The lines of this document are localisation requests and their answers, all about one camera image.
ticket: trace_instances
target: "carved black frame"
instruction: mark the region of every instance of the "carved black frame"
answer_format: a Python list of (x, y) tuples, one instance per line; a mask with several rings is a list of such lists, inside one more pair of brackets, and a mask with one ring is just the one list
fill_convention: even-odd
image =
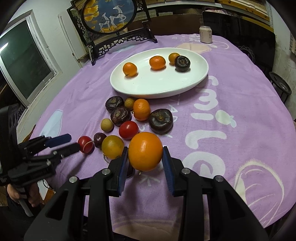
[[(106, 34), (95, 33), (94, 31), (90, 31), (88, 28), (85, 27), (85, 25), (83, 24), (83, 21), (81, 21), (81, 13), (84, 7), (80, 11), (78, 11), (78, 9), (75, 6), (76, 1), (78, 0), (71, 1), (72, 7), (68, 8), (67, 12), (82, 42), (89, 49), (89, 57), (91, 59), (92, 65), (95, 65), (97, 59), (103, 56), (104, 54), (106, 54), (112, 47), (116, 46), (117, 44), (122, 44), (125, 41), (131, 41), (131, 40), (143, 41), (143, 40), (151, 39), (154, 43), (157, 43), (157, 39), (155, 38), (154, 34), (151, 32), (149, 28), (149, 23), (151, 21), (151, 18), (150, 18), (145, 0), (133, 0), (133, 3), (136, 4), (135, 7), (139, 9), (137, 12), (144, 11), (146, 13), (147, 20), (142, 22), (143, 24), (142, 28), (120, 34), (120, 31), (122, 30), (121, 28), (116, 32), (112, 32), (113, 34), (116, 34), (116, 36), (110, 39), (104, 40), (98, 44), (95, 44), (94, 41), (103, 36), (106, 36)], [(125, 27), (129, 25), (133, 20), (134, 20), (134, 16), (125, 25)]]

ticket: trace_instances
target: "can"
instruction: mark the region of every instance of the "can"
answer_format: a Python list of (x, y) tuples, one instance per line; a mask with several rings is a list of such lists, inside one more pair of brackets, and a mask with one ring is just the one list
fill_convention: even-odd
[(200, 41), (205, 44), (213, 43), (211, 27), (200, 26)]

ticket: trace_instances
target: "yellow leaves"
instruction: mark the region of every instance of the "yellow leaves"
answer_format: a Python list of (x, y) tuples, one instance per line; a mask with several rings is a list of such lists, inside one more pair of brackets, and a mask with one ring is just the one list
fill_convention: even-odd
[(96, 12), (95, 14), (93, 14), (93, 18), (96, 18), (99, 15), (99, 12)]
[(84, 9), (84, 15), (88, 15), (89, 10), (91, 10), (91, 7), (85, 8)]
[(91, 21), (92, 19), (93, 19), (93, 16), (92, 15), (91, 16), (87, 16), (87, 17), (84, 17), (84, 20), (87, 21), (87, 22)]
[(90, 0), (84, 9), (84, 15), (88, 15), (88, 14), (92, 14), (90, 16), (85, 16), (84, 19), (85, 21), (89, 22), (91, 21), (93, 18), (96, 18), (99, 15), (99, 6), (95, 5), (93, 6), (95, 3), (97, 3), (97, 1), (95, 0)]
[(85, 8), (90, 8), (95, 4), (96, 0), (90, 0), (87, 5), (85, 6)]
[(94, 14), (98, 11), (99, 6), (96, 5), (94, 7), (88, 8), (87, 14)]
[(96, 13), (93, 14), (93, 15), (90, 15), (90, 16), (87, 16), (87, 17), (84, 17), (84, 19), (85, 19), (85, 21), (89, 22), (89, 21), (91, 21), (93, 18), (96, 18), (98, 15), (99, 15), (99, 12), (96, 12)]

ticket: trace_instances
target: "table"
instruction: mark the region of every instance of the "table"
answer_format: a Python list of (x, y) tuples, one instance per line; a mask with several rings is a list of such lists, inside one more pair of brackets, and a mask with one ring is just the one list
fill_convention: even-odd
[[(213, 36), (209, 45), (202, 44), (198, 34), (157, 39), (157, 44), (121, 44), (95, 66), (89, 63), (79, 70), (41, 116), (32, 138), (65, 133), (73, 141), (93, 137), (101, 131), (101, 120), (110, 116), (105, 101), (118, 95), (109, 82), (117, 64), (148, 49), (190, 49), (205, 57), (209, 74), (185, 93), (149, 100), (151, 110), (168, 108), (174, 117), (172, 131), (160, 139), (185, 167), (205, 177), (223, 175), (260, 223), (272, 224), (296, 201), (296, 133), (276, 91), (259, 68), (222, 37)], [(146, 122), (137, 123), (140, 131), (151, 131)], [(118, 128), (110, 134), (118, 135)], [(107, 166), (99, 149), (88, 156), (79, 152), (63, 159), (48, 182), (58, 188), (70, 176), (90, 177)], [(170, 196), (161, 163), (127, 180), (123, 195), (110, 198), (110, 210), (117, 233), (143, 241), (177, 240), (182, 198)]]

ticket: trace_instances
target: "window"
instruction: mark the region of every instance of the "window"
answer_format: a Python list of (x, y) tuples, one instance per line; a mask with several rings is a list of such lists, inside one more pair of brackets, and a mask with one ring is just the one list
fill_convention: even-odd
[(57, 74), (40, 44), (35, 21), (29, 11), (11, 21), (0, 36), (1, 71), (26, 107)]

